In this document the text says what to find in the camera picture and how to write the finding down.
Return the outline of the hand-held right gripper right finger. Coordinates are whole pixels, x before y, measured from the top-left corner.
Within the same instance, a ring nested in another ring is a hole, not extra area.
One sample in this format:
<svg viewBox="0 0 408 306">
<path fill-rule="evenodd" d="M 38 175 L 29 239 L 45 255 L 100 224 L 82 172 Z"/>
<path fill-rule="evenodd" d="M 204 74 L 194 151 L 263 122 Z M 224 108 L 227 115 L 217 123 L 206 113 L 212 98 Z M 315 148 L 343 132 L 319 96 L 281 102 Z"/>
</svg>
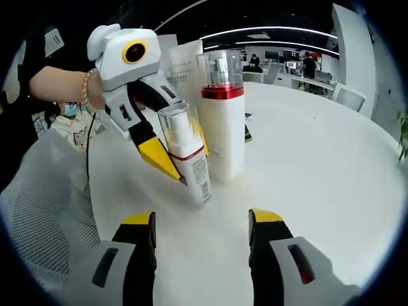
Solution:
<svg viewBox="0 0 408 306">
<path fill-rule="evenodd" d="M 295 237 L 283 218 L 249 210 L 249 268 L 254 305 L 352 305 L 359 287 L 345 285 L 330 259 L 303 237 Z"/>
</svg>

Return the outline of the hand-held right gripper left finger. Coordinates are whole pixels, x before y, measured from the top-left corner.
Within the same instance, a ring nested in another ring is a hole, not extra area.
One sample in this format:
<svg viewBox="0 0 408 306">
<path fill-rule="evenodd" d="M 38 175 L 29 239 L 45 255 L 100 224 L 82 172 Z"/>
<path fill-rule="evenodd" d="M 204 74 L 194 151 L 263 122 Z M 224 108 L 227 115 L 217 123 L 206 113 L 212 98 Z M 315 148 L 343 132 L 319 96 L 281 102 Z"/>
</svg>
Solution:
<svg viewBox="0 0 408 306">
<path fill-rule="evenodd" d="M 129 216 L 79 261 L 63 286 L 63 304 L 152 305 L 155 251 L 156 213 Z"/>
</svg>

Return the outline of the person's left hand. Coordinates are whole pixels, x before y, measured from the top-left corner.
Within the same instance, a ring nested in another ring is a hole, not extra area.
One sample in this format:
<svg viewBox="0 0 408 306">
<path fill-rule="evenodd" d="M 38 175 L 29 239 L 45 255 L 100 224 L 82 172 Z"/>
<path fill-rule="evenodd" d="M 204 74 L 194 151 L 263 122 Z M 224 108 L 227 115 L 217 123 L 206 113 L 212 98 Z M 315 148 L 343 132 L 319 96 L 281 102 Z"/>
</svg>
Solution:
<svg viewBox="0 0 408 306">
<path fill-rule="evenodd" d="M 94 70 L 90 75 L 87 82 L 87 97 L 89 104 L 97 109 L 104 109 L 105 99 L 103 97 L 103 83 L 99 72 Z"/>
</svg>

